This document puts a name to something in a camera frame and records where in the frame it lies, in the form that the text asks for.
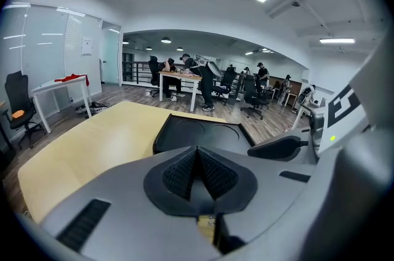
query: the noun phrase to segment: black tray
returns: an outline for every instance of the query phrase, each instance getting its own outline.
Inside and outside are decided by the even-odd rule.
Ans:
[[[205,121],[170,114],[153,143],[153,153],[192,145],[217,147],[247,155],[255,142],[241,123]]]

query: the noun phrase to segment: man in black clothing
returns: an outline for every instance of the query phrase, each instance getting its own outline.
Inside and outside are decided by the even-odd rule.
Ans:
[[[175,71],[175,65],[174,65],[174,60],[172,58],[169,58],[166,60],[164,63],[159,64],[159,71]],[[180,88],[180,79],[175,78],[175,77],[169,77],[169,76],[163,76],[163,92],[166,95],[166,98],[168,98],[171,101],[177,101],[177,98],[171,95],[170,91],[170,85],[174,85],[177,88],[177,94],[176,96],[178,97],[184,97],[185,95],[182,94]]]
[[[257,93],[261,93],[261,85],[266,86],[267,85],[267,80],[268,80],[268,70],[264,67],[263,63],[260,62],[257,64],[257,67],[259,67],[259,72],[257,73],[259,75],[259,78],[256,80],[256,88],[257,88]]]
[[[190,70],[193,74],[201,76],[203,79],[200,82],[201,94],[205,100],[203,111],[214,111],[215,107],[212,102],[212,86],[214,85],[214,75],[207,66],[197,67],[194,61],[187,53],[183,54],[180,58],[185,64],[186,73]]]

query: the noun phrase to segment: door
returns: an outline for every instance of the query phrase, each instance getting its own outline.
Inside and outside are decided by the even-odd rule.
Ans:
[[[100,53],[101,80],[108,84],[119,84],[119,37],[120,27],[103,22]]]

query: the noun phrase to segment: black office chair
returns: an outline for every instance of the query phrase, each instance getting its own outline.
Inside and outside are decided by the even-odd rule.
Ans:
[[[151,56],[150,60],[148,62],[149,64],[149,69],[152,74],[152,78],[150,79],[150,83],[153,86],[159,86],[159,63],[158,63],[158,58]],[[152,89],[149,91],[150,95],[154,98],[155,95],[157,95],[160,92],[159,89]]]
[[[44,130],[41,124],[30,121],[37,111],[36,107],[34,106],[33,98],[29,97],[28,83],[29,77],[27,75],[22,75],[21,71],[18,71],[16,73],[9,74],[4,85],[11,106],[12,114],[19,110],[23,110],[25,112],[19,118],[12,119],[10,119],[7,113],[8,109],[2,113],[4,116],[6,116],[12,130],[25,126],[25,133],[18,142],[19,148],[21,148],[20,144],[25,138],[29,139],[29,147],[32,148],[32,133]],[[35,126],[30,128],[29,123],[33,123]]]
[[[247,108],[247,117],[249,118],[251,113],[258,114],[260,116],[260,120],[263,120],[262,111],[259,110],[259,107],[265,105],[268,107],[270,103],[269,99],[264,97],[259,97],[259,94],[256,92],[256,83],[254,76],[246,75],[244,78],[244,86],[245,86],[245,95],[244,100],[249,105]]]
[[[212,87],[212,91],[216,92],[218,99],[223,101],[224,105],[227,104],[228,100],[224,97],[224,94],[229,94],[231,92],[231,84],[233,84],[235,78],[235,69],[233,67],[229,67],[227,68],[227,71],[224,73],[222,81],[220,82],[220,85],[225,86],[225,88],[221,88],[219,86]]]

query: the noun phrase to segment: black cap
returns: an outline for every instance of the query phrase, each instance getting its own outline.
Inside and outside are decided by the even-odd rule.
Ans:
[[[184,53],[179,59],[182,61],[182,59],[183,59],[184,57],[190,57],[190,55],[188,55],[187,53]]]

